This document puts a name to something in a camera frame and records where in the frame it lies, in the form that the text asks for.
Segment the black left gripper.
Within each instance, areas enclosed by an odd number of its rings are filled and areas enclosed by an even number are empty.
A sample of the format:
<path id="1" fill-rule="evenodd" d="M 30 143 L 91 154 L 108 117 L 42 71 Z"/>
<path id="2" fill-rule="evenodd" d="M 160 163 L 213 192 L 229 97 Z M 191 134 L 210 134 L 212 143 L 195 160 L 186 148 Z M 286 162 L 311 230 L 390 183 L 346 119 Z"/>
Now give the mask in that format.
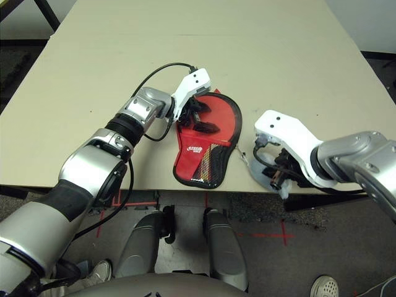
<path id="1" fill-rule="evenodd" d="M 179 117 L 179 124 L 182 127 L 188 127 L 192 123 L 193 112 L 208 113 L 210 112 L 210 107 L 203 102 L 197 101 L 195 98 L 190 98 L 182 108 Z M 205 134 L 214 134 L 219 132 L 220 128 L 214 123 L 197 122 L 193 126 L 193 130 Z"/>

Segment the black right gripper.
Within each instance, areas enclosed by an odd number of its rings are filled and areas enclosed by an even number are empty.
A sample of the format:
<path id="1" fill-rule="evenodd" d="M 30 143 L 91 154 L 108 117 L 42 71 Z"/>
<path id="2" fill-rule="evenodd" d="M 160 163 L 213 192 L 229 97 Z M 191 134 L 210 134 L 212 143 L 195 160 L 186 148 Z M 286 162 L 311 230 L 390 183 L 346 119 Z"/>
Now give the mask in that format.
<path id="1" fill-rule="evenodd" d="M 304 177 L 299 163 L 284 148 L 275 158 L 271 178 L 270 185 L 274 189 L 281 189 L 287 179 L 296 182 L 301 188 L 310 187 L 310 182 Z"/>

